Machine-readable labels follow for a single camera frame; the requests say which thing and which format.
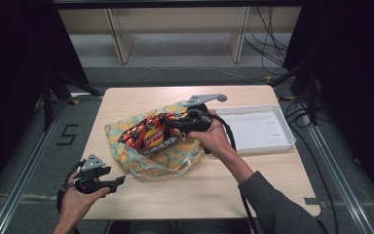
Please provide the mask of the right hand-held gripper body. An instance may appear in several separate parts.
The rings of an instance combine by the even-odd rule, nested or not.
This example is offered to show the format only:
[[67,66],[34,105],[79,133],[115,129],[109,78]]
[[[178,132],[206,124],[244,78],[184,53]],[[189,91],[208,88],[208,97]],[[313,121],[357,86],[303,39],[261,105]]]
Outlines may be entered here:
[[227,97],[222,94],[192,95],[185,103],[187,107],[186,116],[182,119],[181,132],[205,132],[211,125],[206,103],[211,100],[224,102]]

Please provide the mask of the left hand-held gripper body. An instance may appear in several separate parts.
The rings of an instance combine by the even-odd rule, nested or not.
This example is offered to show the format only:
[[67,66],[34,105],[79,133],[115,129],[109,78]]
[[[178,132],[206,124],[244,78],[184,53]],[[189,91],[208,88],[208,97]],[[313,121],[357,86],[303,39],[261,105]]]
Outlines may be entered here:
[[107,167],[106,163],[94,154],[91,154],[81,166],[74,185],[76,189],[84,194],[92,194],[103,187],[110,188],[111,181],[101,181],[100,176],[96,176],[98,168]]

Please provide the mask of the red snack packet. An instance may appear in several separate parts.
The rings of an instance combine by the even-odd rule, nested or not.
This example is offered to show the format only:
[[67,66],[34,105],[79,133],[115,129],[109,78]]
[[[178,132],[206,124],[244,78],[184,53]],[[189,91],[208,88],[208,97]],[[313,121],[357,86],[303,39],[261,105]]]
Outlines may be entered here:
[[150,115],[123,132],[118,141],[142,155],[157,153],[177,142],[174,129],[167,125],[173,119],[173,113]]

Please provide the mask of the orange print fabric bag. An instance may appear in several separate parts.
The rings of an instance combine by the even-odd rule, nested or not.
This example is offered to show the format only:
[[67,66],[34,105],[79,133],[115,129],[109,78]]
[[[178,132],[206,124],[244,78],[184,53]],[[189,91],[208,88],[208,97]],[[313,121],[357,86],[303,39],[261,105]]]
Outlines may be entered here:
[[185,114],[186,110],[185,100],[182,100],[104,126],[112,156],[126,175],[150,177],[181,175],[199,161],[203,155],[199,149],[200,143],[194,139],[184,139],[179,130],[174,130],[177,142],[173,146],[148,155],[139,154],[136,150],[118,141],[123,132],[150,115],[159,113]]

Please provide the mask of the person's right hand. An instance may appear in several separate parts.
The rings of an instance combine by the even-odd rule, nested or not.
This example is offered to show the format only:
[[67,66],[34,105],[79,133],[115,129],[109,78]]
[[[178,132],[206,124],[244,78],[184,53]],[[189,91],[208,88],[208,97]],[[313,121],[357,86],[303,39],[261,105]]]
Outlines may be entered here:
[[210,128],[205,132],[191,132],[189,138],[197,139],[203,146],[211,152],[213,156],[221,161],[231,161],[238,157],[237,152],[231,146],[222,123],[217,119],[212,119]]

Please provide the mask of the person's left hand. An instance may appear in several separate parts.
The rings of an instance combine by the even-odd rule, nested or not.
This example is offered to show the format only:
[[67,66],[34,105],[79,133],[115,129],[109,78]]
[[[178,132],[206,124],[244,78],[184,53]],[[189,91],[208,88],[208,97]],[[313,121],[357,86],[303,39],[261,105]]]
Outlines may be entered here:
[[76,226],[91,206],[110,192],[108,187],[91,194],[81,193],[74,185],[69,185],[63,195],[59,223],[63,226]]

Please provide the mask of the white plastic tray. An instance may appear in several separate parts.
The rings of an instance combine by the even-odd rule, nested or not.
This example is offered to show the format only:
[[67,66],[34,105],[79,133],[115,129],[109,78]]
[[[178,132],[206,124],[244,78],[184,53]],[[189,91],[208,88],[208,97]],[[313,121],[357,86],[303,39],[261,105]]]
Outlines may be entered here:
[[216,113],[230,126],[241,155],[283,152],[296,141],[278,105],[217,108]]

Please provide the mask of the person's legs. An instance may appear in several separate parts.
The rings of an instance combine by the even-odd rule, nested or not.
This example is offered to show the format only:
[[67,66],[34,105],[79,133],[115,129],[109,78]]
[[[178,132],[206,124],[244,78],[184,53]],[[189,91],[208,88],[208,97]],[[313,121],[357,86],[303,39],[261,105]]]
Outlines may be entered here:
[[114,221],[107,234],[254,234],[244,219]]

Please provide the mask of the black metal stand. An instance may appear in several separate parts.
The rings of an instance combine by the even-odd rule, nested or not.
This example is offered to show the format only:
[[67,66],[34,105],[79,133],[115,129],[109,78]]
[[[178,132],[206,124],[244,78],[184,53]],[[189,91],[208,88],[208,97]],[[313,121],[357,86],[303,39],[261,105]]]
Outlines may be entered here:
[[311,122],[316,125],[316,74],[312,69],[312,66],[308,62],[301,62],[295,67],[288,70],[286,73],[281,75],[279,78],[273,80],[269,85],[274,88],[281,83],[287,81],[291,77],[294,77],[294,81],[291,85],[290,91],[294,96],[301,97],[302,95],[308,96],[308,115]]
[[93,95],[96,97],[102,96],[102,92],[92,88],[90,85],[85,84],[77,79],[68,76],[66,73],[49,69],[44,73],[42,79],[42,97],[44,103],[44,117],[46,131],[54,121],[54,114],[52,110],[51,94],[54,94],[58,100],[67,100],[71,97],[71,93],[66,88],[67,84],[73,86]]

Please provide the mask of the light wooden shelf unit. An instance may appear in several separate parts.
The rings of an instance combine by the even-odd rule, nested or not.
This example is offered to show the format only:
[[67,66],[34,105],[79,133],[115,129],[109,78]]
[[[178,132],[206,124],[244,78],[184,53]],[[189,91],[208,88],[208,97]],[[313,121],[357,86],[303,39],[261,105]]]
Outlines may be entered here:
[[275,33],[291,33],[299,7],[196,7],[61,10],[70,34],[109,34],[118,63],[128,62],[137,34],[225,33],[232,60],[241,61],[246,33],[261,33],[271,20]]

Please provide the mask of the grey tape piece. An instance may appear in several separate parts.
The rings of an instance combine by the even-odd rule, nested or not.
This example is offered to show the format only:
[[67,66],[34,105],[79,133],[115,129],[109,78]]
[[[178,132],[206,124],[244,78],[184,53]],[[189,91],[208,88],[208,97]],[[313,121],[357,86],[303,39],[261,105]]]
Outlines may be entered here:
[[322,201],[319,198],[304,198],[306,205],[317,205],[320,208],[328,208],[326,201]]

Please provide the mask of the aluminium floor rail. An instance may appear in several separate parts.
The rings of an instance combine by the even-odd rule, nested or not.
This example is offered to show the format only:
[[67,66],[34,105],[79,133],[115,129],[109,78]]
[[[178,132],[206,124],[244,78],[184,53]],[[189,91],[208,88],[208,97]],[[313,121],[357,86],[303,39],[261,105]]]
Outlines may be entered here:
[[329,174],[345,203],[345,206],[353,218],[358,232],[360,234],[374,234],[374,227],[370,219],[367,217],[365,209],[360,204],[354,191],[352,190],[352,187],[349,185],[343,171],[339,167],[318,126],[314,124],[310,115],[307,115],[304,118],[304,122],[310,125],[311,136],[318,148],[323,163],[328,169]]
[[38,108],[19,147],[0,175],[0,234],[52,234],[56,195],[84,151],[102,98],[75,94],[55,102],[55,119],[43,126]]

